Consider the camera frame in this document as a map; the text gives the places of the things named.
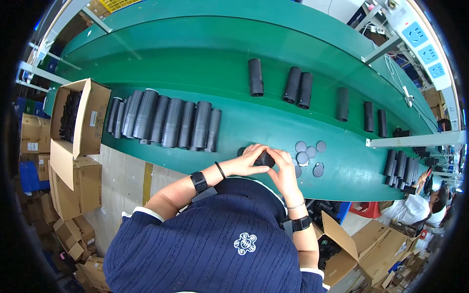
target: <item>embroidered logo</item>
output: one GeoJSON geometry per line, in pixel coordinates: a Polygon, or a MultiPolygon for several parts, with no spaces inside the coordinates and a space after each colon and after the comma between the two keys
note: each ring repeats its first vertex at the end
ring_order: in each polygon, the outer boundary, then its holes
{"type": "Polygon", "coordinates": [[[256,240],[256,235],[249,235],[244,232],[239,234],[239,239],[234,241],[234,247],[238,249],[239,255],[245,255],[247,251],[254,252],[256,250],[256,246],[254,245],[256,240]]]}

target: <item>concrete floor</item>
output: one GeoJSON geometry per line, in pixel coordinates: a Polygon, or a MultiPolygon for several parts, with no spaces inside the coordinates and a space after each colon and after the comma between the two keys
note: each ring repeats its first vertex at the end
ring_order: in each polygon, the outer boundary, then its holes
{"type": "MultiPolygon", "coordinates": [[[[114,238],[123,211],[132,213],[136,206],[142,206],[147,192],[145,185],[146,162],[138,158],[126,155],[117,150],[101,145],[101,154],[90,156],[103,166],[102,174],[102,200],[100,209],[85,214],[86,219],[94,227],[96,232],[96,248],[99,256],[104,256],[114,238]]],[[[151,165],[150,196],[158,190],[174,182],[185,175],[164,167],[151,165]]],[[[371,219],[348,213],[342,227],[353,235],[371,219]]],[[[330,293],[345,293],[353,287],[358,287],[363,277],[359,271],[352,270],[346,277],[329,291],[330,293]]]]}

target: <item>wrist strap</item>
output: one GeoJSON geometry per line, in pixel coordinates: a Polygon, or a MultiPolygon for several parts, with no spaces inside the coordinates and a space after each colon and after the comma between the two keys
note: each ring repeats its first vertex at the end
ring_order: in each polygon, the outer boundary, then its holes
{"type": "Polygon", "coordinates": [[[217,161],[215,161],[215,165],[217,165],[217,167],[218,167],[218,170],[219,170],[219,171],[220,171],[220,173],[221,173],[221,176],[223,176],[223,179],[226,179],[226,177],[225,177],[225,173],[223,173],[223,170],[220,168],[220,165],[218,165],[218,162],[217,162],[217,161]]]}
{"type": "Polygon", "coordinates": [[[303,198],[303,203],[300,204],[300,205],[297,205],[297,206],[295,206],[295,207],[287,207],[287,204],[286,204],[286,203],[284,203],[283,205],[284,205],[287,209],[292,210],[292,209],[296,209],[296,208],[299,208],[299,207],[303,206],[305,203],[306,203],[306,199],[303,198]]]}

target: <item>round black disc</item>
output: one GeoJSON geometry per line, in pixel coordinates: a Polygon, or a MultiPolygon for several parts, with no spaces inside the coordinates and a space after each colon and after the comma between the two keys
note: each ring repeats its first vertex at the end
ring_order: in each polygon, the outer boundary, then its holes
{"type": "Polygon", "coordinates": [[[301,168],[299,166],[295,166],[295,175],[297,178],[300,178],[301,173],[302,173],[301,168]]]}
{"type": "Polygon", "coordinates": [[[306,152],[301,151],[298,153],[298,155],[296,155],[296,160],[300,167],[306,167],[309,163],[310,158],[308,157],[308,154],[306,152]]]}
{"type": "Polygon", "coordinates": [[[306,151],[306,143],[303,142],[303,141],[297,142],[296,145],[295,145],[295,150],[297,152],[306,151]]]}
{"type": "Polygon", "coordinates": [[[318,143],[316,144],[316,150],[320,153],[323,153],[325,149],[326,149],[325,142],[323,142],[322,140],[318,141],[318,143]]]}
{"type": "Polygon", "coordinates": [[[321,177],[324,174],[324,165],[322,163],[316,163],[313,169],[314,177],[321,177]]]}
{"type": "Polygon", "coordinates": [[[312,159],[316,156],[316,149],[313,146],[309,146],[306,149],[306,153],[308,154],[308,157],[312,159]]]}

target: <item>printed label on box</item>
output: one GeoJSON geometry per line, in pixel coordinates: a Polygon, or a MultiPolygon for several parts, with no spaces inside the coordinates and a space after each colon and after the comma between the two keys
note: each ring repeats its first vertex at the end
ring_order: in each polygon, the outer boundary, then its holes
{"type": "Polygon", "coordinates": [[[28,150],[37,151],[38,143],[28,143],[28,150]]]}
{"type": "Polygon", "coordinates": [[[91,111],[91,120],[90,120],[90,126],[95,127],[96,126],[96,117],[98,115],[98,112],[96,111],[91,111]]]}

